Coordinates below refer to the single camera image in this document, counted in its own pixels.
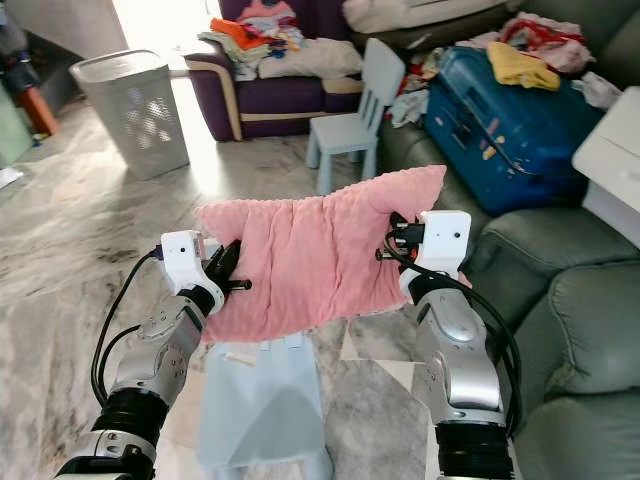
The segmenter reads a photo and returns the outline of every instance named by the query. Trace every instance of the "light blue child chair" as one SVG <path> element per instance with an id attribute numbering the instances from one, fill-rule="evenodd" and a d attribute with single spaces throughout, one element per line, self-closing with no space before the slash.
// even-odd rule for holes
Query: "light blue child chair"
<path id="1" fill-rule="evenodd" d="M 207 355 L 200 464 L 217 480 L 241 480 L 242 467 L 304 460 L 306 480 L 332 480 L 309 338 L 262 342 L 255 366 L 226 358 L 230 348 Z"/>
<path id="2" fill-rule="evenodd" d="M 364 151 L 362 179 L 376 175 L 378 127 L 384 108 L 393 100 L 404 76 L 404 65 L 398 56 L 380 40 L 370 38 L 364 52 L 362 79 L 364 91 L 358 113 L 311 119 L 307 147 L 307 166 L 318 168 L 318 195 L 332 191 L 331 156 L 349 153 L 351 161 Z"/>

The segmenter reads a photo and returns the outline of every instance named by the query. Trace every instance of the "red clothing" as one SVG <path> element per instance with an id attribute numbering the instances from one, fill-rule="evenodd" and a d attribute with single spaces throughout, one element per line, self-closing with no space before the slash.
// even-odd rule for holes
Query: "red clothing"
<path id="1" fill-rule="evenodd" d="M 214 18 L 211 20 L 211 30 L 214 32 L 226 33 L 233 38 L 233 40 L 243 50 L 267 45 L 273 41 L 272 38 L 268 37 L 253 37 L 239 23 L 222 20 L 220 18 Z"/>

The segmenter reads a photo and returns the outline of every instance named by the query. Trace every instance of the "chair backrest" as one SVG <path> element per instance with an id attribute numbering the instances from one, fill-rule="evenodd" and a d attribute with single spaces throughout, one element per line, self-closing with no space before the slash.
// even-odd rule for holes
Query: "chair backrest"
<path id="1" fill-rule="evenodd" d="M 362 69 L 364 90 L 358 117 L 369 133 L 378 131 L 384 107 L 393 103 L 404 71 L 404 64 L 393 50 L 376 38 L 367 41 Z"/>

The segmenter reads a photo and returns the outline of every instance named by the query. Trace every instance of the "marble floor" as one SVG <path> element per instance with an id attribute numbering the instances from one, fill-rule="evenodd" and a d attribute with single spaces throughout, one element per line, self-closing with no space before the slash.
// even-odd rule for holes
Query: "marble floor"
<path id="1" fill-rule="evenodd" d="M 148 181 L 125 167 L 86 100 L 60 115 L 61 132 L 16 165 L 0 190 L 0 472 L 48 479 L 98 413 L 89 365 L 103 318 L 141 252 L 162 232 L 197 228 L 194 208 L 232 198 L 313 195 L 306 137 L 216 144 L 187 79 L 173 80 L 191 165 Z M 358 177 L 346 159 L 337 186 Z M 168 294 L 153 266 L 129 290 L 112 332 Z M 336 478 L 422 480 L 433 448 L 424 366 L 412 350 L 411 307 L 339 319 L 309 332 L 321 378 Z M 117 362 L 121 349 L 113 358 Z M 208 478 L 195 460 L 204 350 L 158 445 L 158 477 Z M 107 372 L 107 384 L 112 377 Z M 302 479 L 301 466 L 252 468 L 247 479 Z"/>

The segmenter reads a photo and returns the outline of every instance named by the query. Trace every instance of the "white pillow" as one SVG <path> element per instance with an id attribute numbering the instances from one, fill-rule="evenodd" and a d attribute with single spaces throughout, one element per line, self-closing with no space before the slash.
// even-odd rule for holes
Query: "white pillow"
<path id="1" fill-rule="evenodd" d="M 296 52 L 288 50 L 283 58 L 267 57 L 258 65 L 260 78 L 287 76 L 331 79 L 362 71 L 362 57 L 351 42 L 316 38 L 305 40 Z"/>

